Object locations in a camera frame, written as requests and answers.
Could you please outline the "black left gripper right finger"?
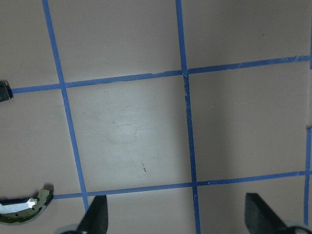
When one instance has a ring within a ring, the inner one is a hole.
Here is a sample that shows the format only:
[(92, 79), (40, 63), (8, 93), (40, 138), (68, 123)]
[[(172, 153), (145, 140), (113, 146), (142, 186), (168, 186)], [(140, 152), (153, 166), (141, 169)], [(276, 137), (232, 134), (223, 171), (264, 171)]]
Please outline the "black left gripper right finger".
[(250, 234), (282, 234), (288, 229), (257, 193), (245, 195), (245, 225)]

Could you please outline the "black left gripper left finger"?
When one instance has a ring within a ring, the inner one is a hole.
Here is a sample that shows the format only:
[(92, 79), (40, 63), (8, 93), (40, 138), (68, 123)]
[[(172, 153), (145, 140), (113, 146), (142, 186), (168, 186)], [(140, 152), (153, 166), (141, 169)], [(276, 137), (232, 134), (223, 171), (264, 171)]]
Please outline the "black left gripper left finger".
[(77, 228), (78, 234), (106, 234), (108, 230), (107, 196), (95, 196)]

